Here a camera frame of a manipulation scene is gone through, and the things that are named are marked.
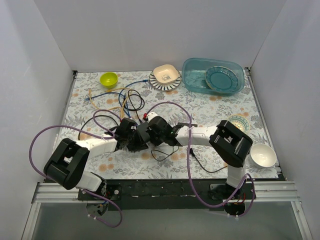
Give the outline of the black network switch box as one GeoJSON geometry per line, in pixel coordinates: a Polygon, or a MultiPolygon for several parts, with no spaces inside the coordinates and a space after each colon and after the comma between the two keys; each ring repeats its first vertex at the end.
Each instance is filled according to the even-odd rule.
{"type": "Polygon", "coordinates": [[[150,135],[147,132],[148,126],[149,125],[147,122],[143,122],[137,126],[137,133],[139,134],[140,138],[143,140],[145,144],[150,141],[150,135]]]}

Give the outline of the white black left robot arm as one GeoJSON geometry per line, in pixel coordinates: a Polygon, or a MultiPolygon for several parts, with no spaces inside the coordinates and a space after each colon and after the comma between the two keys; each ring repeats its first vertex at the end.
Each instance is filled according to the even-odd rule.
{"type": "Polygon", "coordinates": [[[66,190],[87,189],[95,200],[101,200],[106,196],[106,187],[101,177],[85,171],[87,160],[119,150],[139,152],[147,149],[150,141],[147,128],[147,122],[138,125],[134,120],[124,118],[116,128],[114,138],[107,135],[78,141],[65,138],[46,163],[44,174],[66,190]]]}

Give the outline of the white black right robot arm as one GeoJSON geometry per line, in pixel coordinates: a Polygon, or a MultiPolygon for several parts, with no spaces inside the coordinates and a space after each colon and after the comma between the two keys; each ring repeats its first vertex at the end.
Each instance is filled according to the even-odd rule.
{"type": "Polygon", "coordinates": [[[158,146],[184,147],[188,145],[213,147],[222,160],[227,163],[226,192],[237,199],[245,192],[241,183],[245,176],[245,160],[252,147],[252,139],[227,120],[216,126],[198,127],[187,123],[172,127],[167,121],[151,112],[146,116],[147,132],[150,142],[158,146]]]}

